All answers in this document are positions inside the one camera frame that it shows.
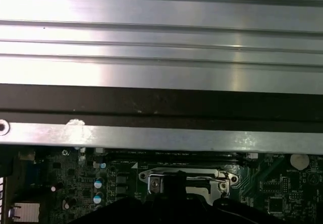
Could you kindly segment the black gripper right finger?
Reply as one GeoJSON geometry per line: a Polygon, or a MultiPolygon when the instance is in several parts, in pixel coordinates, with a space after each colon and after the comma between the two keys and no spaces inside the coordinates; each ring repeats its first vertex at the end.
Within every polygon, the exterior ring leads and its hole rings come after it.
{"type": "Polygon", "coordinates": [[[184,172],[176,173],[177,219],[184,220],[184,223],[285,223],[275,216],[228,198],[217,199],[209,205],[198,197],[188,197],[186,180],[184,172]]]}

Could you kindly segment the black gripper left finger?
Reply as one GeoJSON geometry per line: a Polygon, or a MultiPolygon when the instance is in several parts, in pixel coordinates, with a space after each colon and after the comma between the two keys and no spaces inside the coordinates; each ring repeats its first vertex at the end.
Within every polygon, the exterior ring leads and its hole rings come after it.
{"type": "Polygon", "coordinates": [[[122,198],[71,223],[176,223],[177,178],[165,177],[164,190],[144,203],[132,197],[122,198]]]}

